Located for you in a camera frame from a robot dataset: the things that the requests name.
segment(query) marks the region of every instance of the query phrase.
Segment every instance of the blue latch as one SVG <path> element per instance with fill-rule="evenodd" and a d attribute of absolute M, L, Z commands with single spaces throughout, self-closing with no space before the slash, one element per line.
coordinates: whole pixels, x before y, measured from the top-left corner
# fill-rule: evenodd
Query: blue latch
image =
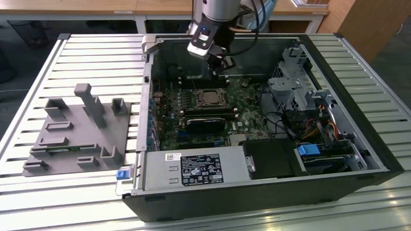
<path fill-rule="evenodd" d="M 116 175 L 117 180 L 129 179 L 129 170 L 119 170 Z"/>
<path fill-rule="evenodd" d="M 300 155 L 319 155 L 320 150 L 316 144 L 303 144 L 296 148 Z"/>

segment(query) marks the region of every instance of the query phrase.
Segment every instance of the gray plastic base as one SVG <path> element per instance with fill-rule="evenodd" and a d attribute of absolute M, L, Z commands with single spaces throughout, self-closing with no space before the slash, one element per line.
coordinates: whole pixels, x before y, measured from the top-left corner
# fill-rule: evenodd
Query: gray plastic base
<path fill-rule="evenodd" d="M 131 103 L 123 99 L 100 103 L 97 97 L 88 96 L 92 107 L 65 105 L 61 99 L 49 99 L 45 107 L 49 116 L 23 176 L 112 170 L 123 166 Z M 104 123 L 100 128 L 95 123 L 96 112 Z"/>

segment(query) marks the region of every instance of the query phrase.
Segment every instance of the power supply label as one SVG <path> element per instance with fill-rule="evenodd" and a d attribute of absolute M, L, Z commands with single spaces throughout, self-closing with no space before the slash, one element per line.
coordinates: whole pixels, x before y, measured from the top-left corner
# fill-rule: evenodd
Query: power supply label
<path fill-rule="evenodd" d="M 180 161 L 184 186 L 224 182 L 219 154 L 181 156 Z"/>

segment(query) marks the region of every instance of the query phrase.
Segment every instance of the metal extrusion table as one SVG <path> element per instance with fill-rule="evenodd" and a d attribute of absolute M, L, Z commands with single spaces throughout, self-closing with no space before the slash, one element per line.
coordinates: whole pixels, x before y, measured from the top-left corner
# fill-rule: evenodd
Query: metal extrusion table
<path fill-rule="evenodd" d="M 47 98 L 59 96 L 67 104 L 80 103 L 73 96 L 76 83 L 89 83 L 103 103 L 117 97 L 132 103 L 125 164 L 136 160 L 143 35 L 71 35 L 57 40 L 0 142 L 0 230 L 375 230 L 411 225 L 411 111 L 346 39 L 310 37 L 404 174 L 332 203 L 161 223 L 141 222 L 116 196 L 116 171 L 23 177 L 23 164 L 47 116 Z M 319 73 L 315 76 L 327 88 Z"/>

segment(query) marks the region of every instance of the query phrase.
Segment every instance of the floor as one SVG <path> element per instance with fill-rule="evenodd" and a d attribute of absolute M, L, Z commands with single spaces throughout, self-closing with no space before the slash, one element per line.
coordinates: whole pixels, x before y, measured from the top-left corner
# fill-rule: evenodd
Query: floor
<path fill-rule="evenodd" d="M 5 21 L 0 21 L 0 48 L 17 70 L 17 76 L 7 83 L 0 84 L 0 138 L 3 137 L 8 124 L 24 100 L 43 63 L 48 57 L 52 45 L 60 33 L 72 34 L 111 34 L 136 33 L 136 29 L 127 22 L 48 22 L 45 30 L 51 44 L 32 50 L 15 30 Z M 379 73 L 390 87 L 396 92 L 406 105 L 411 107 L 411 17 L 407 19 L 402 31 L 394 36 L 386 48 L 371 63 L 372 68 Z"/>

